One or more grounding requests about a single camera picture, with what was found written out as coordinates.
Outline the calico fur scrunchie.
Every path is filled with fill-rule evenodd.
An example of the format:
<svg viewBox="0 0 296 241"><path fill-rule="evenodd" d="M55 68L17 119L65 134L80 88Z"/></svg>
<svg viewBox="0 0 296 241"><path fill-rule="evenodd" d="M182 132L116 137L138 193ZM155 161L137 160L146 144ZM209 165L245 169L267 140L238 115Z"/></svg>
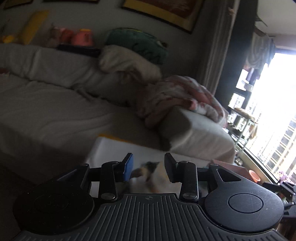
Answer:
<svg viewBox="0 0 296 241"><path fill-rule="evenodd" d="M169 180L164 161L146 162L132 171L129 189L131 193L175 193L179 196L181 183Z"/></svg>

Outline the orange plastic basin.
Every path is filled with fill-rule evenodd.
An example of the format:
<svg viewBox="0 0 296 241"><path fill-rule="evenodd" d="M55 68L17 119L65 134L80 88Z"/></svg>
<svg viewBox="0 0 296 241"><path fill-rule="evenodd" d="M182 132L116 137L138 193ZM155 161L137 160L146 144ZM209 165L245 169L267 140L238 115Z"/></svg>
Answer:
<svg viewBox="0 0 296 241"><path fill-rule="evenodd" d="M261 181L260 177L253 170L249 170L248 172L255 183L259 183Z"/></svg>

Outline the metal plant shelf rack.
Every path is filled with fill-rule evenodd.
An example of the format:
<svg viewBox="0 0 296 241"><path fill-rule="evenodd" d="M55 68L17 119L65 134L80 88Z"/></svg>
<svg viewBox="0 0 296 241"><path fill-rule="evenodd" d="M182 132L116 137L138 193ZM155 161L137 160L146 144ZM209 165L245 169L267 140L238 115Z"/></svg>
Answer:
<svg viewBox="0 0 296 241"><path fill-rule="evenodd" d="M237 150L244 150L257 134L257 122L242 108L229 108L226 131L233 139Z"/></svg>

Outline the grey covered sofa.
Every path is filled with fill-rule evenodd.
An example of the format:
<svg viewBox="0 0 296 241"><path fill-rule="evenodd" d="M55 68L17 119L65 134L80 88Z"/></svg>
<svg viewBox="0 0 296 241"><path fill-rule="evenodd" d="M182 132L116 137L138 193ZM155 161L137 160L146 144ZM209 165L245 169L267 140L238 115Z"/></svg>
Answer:
<svg viewBox="0 0 296 241"><path fill-rule="evenodd" d="M34 182L84 162L101 135L206 161L234 161L232 139L206 116L175 106L148 128L133 109L80 94L75 84L135 95L135 87L100 72L93 58L1 44L1 68L1 165Z"/></svg>

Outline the pink floral blanket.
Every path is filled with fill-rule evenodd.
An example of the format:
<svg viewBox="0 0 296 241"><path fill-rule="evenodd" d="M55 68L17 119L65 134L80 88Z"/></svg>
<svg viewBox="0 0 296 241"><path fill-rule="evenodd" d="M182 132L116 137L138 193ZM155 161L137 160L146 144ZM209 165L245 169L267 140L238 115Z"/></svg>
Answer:
<svg viewBox="0 0 296 241"><path fill-rule="evenodd" d="M147 126L161 121L170 110L180 106L227 126L228 113L220 102L196 80L187 76L170 76L148 84L137 97L137 114Z"/></svg>

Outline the beige pillow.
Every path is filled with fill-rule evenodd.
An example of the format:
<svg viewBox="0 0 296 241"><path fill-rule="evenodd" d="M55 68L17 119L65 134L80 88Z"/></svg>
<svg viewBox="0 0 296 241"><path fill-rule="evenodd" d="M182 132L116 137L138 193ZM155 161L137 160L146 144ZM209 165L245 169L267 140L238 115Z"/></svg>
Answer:
<svg viewBox="0 0 296 241"><path fill-rule="evenodd" d="M140 83L153 83L162 79L158 66L130 49L108 45L103 47L98 58L98 66L105 73L120 72L125 78Z"/></svg>

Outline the green plush cushion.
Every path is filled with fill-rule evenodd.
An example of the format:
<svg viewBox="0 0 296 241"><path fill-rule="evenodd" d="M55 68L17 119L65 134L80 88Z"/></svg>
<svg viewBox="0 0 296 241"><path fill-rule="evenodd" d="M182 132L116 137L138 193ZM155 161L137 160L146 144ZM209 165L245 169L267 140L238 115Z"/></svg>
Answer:
<svg viewBox="0 0 296 241"><path fill-rule="evenodd" d="M168 44L146 32L132 28L110 30L104 45L130 49L156 65L163 65L168 57Z"/></svg>

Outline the pink orange plush toy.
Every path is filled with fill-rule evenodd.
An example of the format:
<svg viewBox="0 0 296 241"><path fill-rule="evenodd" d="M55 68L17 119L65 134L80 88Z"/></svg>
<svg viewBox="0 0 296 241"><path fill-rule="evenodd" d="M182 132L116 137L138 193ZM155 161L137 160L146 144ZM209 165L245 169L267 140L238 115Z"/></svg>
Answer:
<svg viewBox="0 0 296 241"><path fill-rule="evenodd" d="M52 26L46 47L56 48L59 45L94 47L93 32L90 29L80 29L78 32L74 32L67 28Z"/></svg>

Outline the yellow plush toy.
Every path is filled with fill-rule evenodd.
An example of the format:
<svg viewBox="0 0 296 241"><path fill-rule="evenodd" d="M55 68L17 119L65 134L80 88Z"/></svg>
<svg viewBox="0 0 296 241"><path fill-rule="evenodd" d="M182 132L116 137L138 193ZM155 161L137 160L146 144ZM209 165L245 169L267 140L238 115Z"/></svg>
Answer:
<svg viewBox="0 0 296 241"><path fill-rule="evenodd" d="M1 36L1 43L30 44L44 21L48 18L49 12L49 10L35 11L17 35L3 35Z"/></svg>

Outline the yellow framed wall painting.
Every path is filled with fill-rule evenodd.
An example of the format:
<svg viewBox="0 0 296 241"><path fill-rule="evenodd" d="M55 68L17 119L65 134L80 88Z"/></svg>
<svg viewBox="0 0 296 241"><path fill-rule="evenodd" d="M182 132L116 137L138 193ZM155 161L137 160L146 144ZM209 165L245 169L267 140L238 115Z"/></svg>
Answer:
<svg viewBox="0 0 296 241"><path fill-rule="evenodd" d="M192 33L204 6L203 0L127 0L121 8L157 19L186 33Z"/></svg>

